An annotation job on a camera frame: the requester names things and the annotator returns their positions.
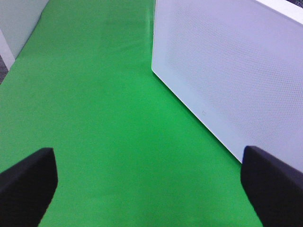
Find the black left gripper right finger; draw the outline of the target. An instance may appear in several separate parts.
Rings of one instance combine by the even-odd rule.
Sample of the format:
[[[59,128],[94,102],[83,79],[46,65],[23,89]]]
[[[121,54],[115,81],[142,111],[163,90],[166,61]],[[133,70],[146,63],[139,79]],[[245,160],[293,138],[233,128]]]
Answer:
[[[303,174],[268,152],[246,146],[241,185],[265,227],[303,225]]]

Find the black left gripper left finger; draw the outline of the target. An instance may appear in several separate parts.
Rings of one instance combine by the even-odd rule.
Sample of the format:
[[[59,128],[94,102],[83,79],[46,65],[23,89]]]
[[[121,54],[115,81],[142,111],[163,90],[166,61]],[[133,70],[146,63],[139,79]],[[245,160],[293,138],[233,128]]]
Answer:
[[[0,174],[0,225],[36,227],[58,185],[53,148],[41,148]]]

